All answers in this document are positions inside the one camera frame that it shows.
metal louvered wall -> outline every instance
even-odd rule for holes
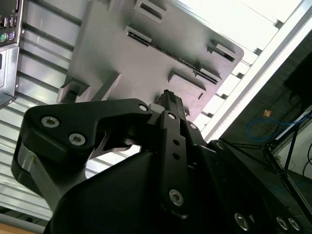
[[[56,103],[59,88],[65,81],[87,2],[26,1],[17,74],[17,100],[0,110],[0,205],[46,220],[52,215],[47,203],[14,180],[10,164],[25,111],[36,105]],[[281,16],[267,12],[265,7],[256,4],[256,0],[245,0],[243,3],[235,1],[236,5],[229,0],[222,1],[222,4],[217,0],[183,0],[183,4],[176,2],[187,11],[196,13],[213,30],[243,45],[245,52],[243,61],[196,120],[196,124],[203,129],[234,87],[244,79],[250,66],[262,50],[265,50],[299,1],[290,1],[295,3],[288,10],[289,14],[284,13]],[[225,2],[229,4],[227,8],[230,10],[225,11]],[[271,1],[267,0],[264,4],[271,8]],[[206,10],[210,7],[211,14],[208,14]],[[133,146],[126,152],[110,153],[93,159],[87,164],[87,176],[95,175],[138,151],[139,148]]]

metal plate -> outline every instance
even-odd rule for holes
[[[0,51],[0,108],[9,104],[14,98],[16,85],[16,70],[18,66],[19,48],[14,45],[2,47]]]
[[[193,83],[202,82],[207,91],[201,100],[183,99],[190,111],[188,119],[194,120],[242,59],[243,50],[169,2],[161,7],[166,13],[159,23],[136,10],[134,1],[123,1],[118,12],[109,12],[106,4],[90,2],[67,79],[73,77],[91,86],[92,97],[110,77],[122,74],[109,99],[138,98],[150,104],[165,89],[175,91],[168,79],[172,72],[177,72]],[[151,39],[153,47],[128,37],[127,26],[142,33],[146,40]],[[235,52],[237,59],[228,64],[208,52],[213,40]],[[163,51],[197,68],[208,67],[222,80],[213,84],[195,77],[193,69]]]

ps/2 port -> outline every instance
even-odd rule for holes
[[[15,32],[9,33],[9,40],[13,40],[15,38]]]
[[[0,42],[5,42],[8,39],[7,33],[2,33],[0,36]]]

black panel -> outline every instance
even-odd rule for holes
[[[298,95],[303,101],[312,103],[310,73],[312,53],[310,53],[285,81],[285,85]]]
[[[22,0],[0,0],[0,47],[16,43]]]

rectangular slot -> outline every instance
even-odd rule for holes
[[[141,44],[145,45],[145,46],[149,46],[152,39],[148,38],[147,36],[139,33],[137,30],[127,26],[126,27],[126,33],[127,36],[136,40],[137,42],[140,42]]]
[[[15,13],[19,12],[19,10],[20,10],[20,0],[16,0]]]
[[[154,3],[148,0],[137,0],[135,9],[146,15],[148,18],[161,23],[166,11],[161,9],[159,6],[156,6]]]
[[[149,7],[148,5],[146,5],[145,3],[141,3],[140,8],[144,9],[145,11],[149,12],[150,14],[156,16],[158,19],[162,20],[162,15],[154,10],[153,8]]]
[[[18,24],[18,17],[15,16],[14,19],[13,19],[13,27],[16,27]]]
[[[128,32],[128,36],[131,37],[132,39],[140,42],[141,44],[145,45],[145,46],[149,46],[149,42],[144,40],[143,38],[140,38],[139,36],[135,35],[134,33]]]
[[[237,55],[231,50],[225,48],[223,45],[217,44],[215,48],[209,48],[208,51],[215,56],[225,58],[226,61],[234,62]]]
[[[169,77],[169,84],[172,87],[172,91],[177,93],[182,99],[202,100],[207,93],[205,85],[197,80],[195,83],[178,73],[171,73]]]
[[[6,28],[8,26],[8,18],[0,18],[0,28]]]
[[[14,26],[14,17],[10,17],[10,20],[9,20],[9,27],[10,28],[13,28]]]
[[[218,84],[221,79],[220,75],[215,71],[208,71],[208,69],[200,66],[199,70],[194,71],[195,77],[203,77],[214,84]]]

